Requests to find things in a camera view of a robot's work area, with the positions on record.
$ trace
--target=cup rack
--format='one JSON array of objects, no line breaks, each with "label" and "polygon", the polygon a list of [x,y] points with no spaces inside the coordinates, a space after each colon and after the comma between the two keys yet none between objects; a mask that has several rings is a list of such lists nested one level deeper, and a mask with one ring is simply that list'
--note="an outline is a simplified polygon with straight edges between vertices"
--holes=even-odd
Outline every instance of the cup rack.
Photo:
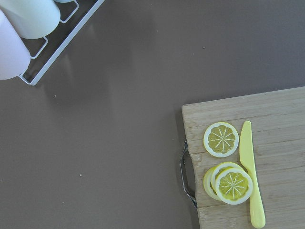
[{"label": "cup rack", "polygon": [[31,55],[28,69],[19,77],[28,85],[36,85],[103,2],[104,0],[74,0],[56,3],[61,10],[61,23],[57,28],[41,39],[22,39],[30,53],[36,54]]}]

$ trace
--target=plastic knife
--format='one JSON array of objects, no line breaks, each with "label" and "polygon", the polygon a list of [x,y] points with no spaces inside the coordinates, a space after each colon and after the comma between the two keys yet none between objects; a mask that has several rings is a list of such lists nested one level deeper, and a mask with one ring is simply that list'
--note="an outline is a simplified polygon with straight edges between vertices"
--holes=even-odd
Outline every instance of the plastic knife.
[{"label": "plastic knife", "polygon": [[245,121],[240,134],[239,158],[253,181],[253,192],[250,196],[251,223],[255,228],[262,228],[265,226],[266,219],[256,178],[250,121]]}]

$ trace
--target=gray table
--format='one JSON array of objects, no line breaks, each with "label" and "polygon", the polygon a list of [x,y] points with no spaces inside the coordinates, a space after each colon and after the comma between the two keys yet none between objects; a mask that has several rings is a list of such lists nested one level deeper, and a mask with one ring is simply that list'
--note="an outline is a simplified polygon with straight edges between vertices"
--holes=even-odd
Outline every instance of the gray table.
[{"label": "gray table", "polygon": [[0,228],[198,229],[181,106],[305,85],[304,12],[106,0],[35,87],[0,82]]}]

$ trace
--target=cutting board handle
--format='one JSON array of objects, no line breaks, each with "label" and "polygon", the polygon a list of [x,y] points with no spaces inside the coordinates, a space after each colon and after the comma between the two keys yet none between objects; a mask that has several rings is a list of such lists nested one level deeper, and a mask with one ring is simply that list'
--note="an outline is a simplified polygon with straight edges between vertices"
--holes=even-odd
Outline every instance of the cutting board handle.
[{"label": "cutting board handle", "polygon": [[191,199],[195,208],[197,208],[197,201],[195,198],[195,194],[190,190],[189,184],[187,182],[186,169],[185,169],[185,157],[187,156],[187,154],[189,155],[189,148],[187,146],[187,141],[185,141],[184,150],[180,158],[180,172],[181,172],[182,184],[185,193]]}]

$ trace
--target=cutting board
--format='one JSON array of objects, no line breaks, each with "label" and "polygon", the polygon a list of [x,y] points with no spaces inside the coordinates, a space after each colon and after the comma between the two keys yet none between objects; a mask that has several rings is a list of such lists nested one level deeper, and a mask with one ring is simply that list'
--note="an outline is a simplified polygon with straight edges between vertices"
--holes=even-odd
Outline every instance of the cutting board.
[{"label": "cutting board", "polygon": [[224,121],[240,135],[246,120],[252,123],[264,228],[305,228],[305,87],[188,104],[182,113],[201,229],[253,228],[249,200],[228,205],[209,197],[203,188],[203,175],[210,167],[225,161],[240,164],[239,148],[225,158],[207,153],[203,146],[205,130]]}]

